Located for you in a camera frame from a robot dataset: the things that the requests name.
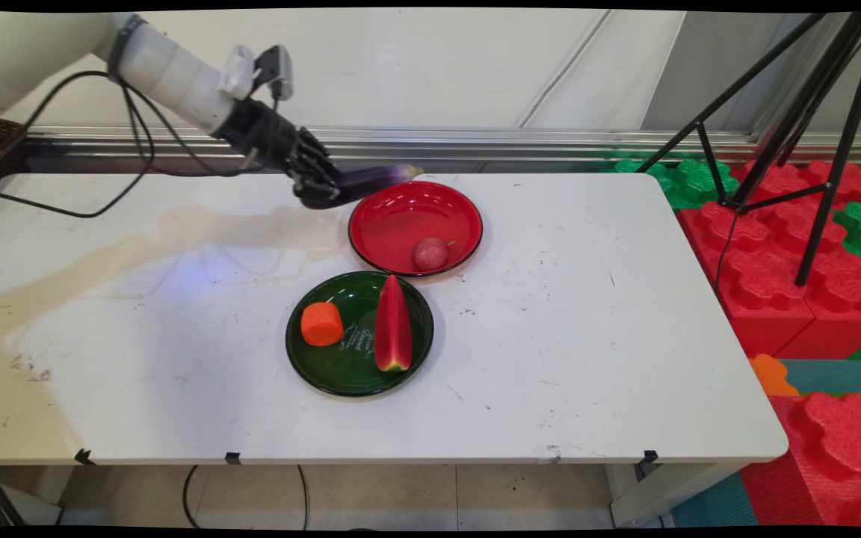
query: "white table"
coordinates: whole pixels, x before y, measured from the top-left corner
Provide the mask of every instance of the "white table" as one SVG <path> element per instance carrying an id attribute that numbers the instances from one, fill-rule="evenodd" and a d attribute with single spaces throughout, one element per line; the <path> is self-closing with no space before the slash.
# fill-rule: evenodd
<path id="1" fill-rule="evenodd" d="M 26 174 L 0 190 L 92 211 L 131 176 Z M 369 270 L 353 205 L 284 176 L 151 175 L 102 217 L 0 199 L 0 464 L 666 463 L 612 467 L 618 525 L 669 510 L 786 435 L 656 180 L 433 175 L 481 210 L 481 248 L 410 279 L 436 333 L 386 395 L 291 368 L 291 308 Z"/>

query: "floor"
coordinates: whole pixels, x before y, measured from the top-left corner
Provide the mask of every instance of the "floor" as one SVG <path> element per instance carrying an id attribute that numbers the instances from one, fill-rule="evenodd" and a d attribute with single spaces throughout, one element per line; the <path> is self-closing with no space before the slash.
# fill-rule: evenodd
<path id="1" fill-rule="evenodd" d="M 602 466 L 302 466 L 311 531 L 613 528 Z M 62 525 L 189 527 L 190 466 L 76 467 Z M 203 528 L 300 529 L 296 466 L 200 467 L 188 505 Z"/>

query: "red watermelon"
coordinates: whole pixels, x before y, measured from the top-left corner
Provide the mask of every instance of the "red watermelon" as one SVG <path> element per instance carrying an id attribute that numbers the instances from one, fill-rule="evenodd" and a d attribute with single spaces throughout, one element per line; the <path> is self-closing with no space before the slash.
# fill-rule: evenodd
<path id="1" fill-rule="evenodd" d="M 404 290 L 394 275 L 380 290 L 377 300 L 377 323 L 374 326 L 374 358 L 381 371 L 404 371 L 410 368 L 413 347 L 410 344 L 410 316 Z"/>

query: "red foam block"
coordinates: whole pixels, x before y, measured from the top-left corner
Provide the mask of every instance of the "red foam block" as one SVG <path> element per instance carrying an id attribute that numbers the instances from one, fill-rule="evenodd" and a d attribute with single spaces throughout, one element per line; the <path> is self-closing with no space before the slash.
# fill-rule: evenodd
<path id="1" fill-rule="evenodd" d="M 793 267 L 769 249 L 726 253 L 718 296 L 747 355 L 772 355 L 812 323 L 806 290 L 793 283 L 794 276 Z"/>
<path id="2" fill-rule="evenodd" d="M 846 251 L 816 256 L 806 285 L 815 319 L 776 358 L 843 360 L 861 348 L 861 258 Z"/>
<path id="3" fill-rule="evenodd" d="M 861 527 L 861 395 L 770 396 L 789 452 L 739 472 L 760 525 Z"/>
<path id="4" fill-rule="evenodd" d="M 746 163 L 745 166 L 736 168 L 732 171 L 732 177 L 737 178 L 739 183 L 742 183 L 749 174 L 749 170 L 752 170 L 754 164 L 756 164 L 755 159 Z M 766 175 L 759 182 L 759 186 L 756 187 L 756 191 L 749 199 L 749 203 L 755 204 L 769 198 L 781 197 L 783 194 L 802 191 L 803 188 L 807 187 L 809 187 L 809 182 L 800 176 L 799 168 L 796 168 L 793 164 L 786 164 L 783 167 L 777 167 L 773 164 L 773 166 L 769 167 L 769 170 L 766 170 Z M 769 207 L 760 208 L 757 211 L 768 212 L 768 210 Z"/>
<path id="5" fill-rule="evenodd" d="M 773 205 L 769 212 L 761 215 L 761 221 L 768 226 L 769 245 L 773 252 L 793 262 L 797 267 L 806 252 L 806 243 L 812 225 L 816 221 L 819 202 L 813 197 L 804 197 L 791 202 Z M 841 252 L 846 229 L 831 219 L 823 228 L 817 253 Z"/>
<path id="6" fill-rule="evenodd" d="M 703 272 L 710 282 L 714 282 L 720 264 L 720 252 L 732 228 L 732 209 L 724 208 L 717 202 L 706 202 L 698 210 L 680 210 L 677 218 L 683 228 L 683 234 L 689 239 L 694 254 L 700 260 Z M 759 222 L 754 214 L 741 215 L 732 231 L 727 252 L 765 250 L 768 235 L 768 228 Z"/>
<path id="7" fill-rule="evenodd" d="M 830 170 L 833 169 L 833 163 L 826 161 L 813 161 L 808 167 L 799 170 L 800 177 L 806 180 L 810 185 L 826 183 L 830 178 Z M 841 211 L 846 208 L 846 204 L 850 202 L 861 203 L 861 167 L 857 164 L 846 163 L 843 167 L 843 177 L 839 182 L 839 188 L 836 190 L 836 197 L 833 199 L 833 210 Z"/>

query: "red plate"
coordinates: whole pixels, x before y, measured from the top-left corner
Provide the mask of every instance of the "red plate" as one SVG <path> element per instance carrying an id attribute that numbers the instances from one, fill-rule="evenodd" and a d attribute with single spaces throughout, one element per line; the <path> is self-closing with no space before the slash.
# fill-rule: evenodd
<path id="1" fill-rule="evenodd" d="M 351 246 L 365 262 L 400 276 L 454 269 L 481 244 L 481 213 L 468 197 L 430 181 L 410 181 L 366 197 L 348 225 Z M 450 255 L 440 269 L 421 272 L 410 255 L 423 238 L 441 238 Z"/>

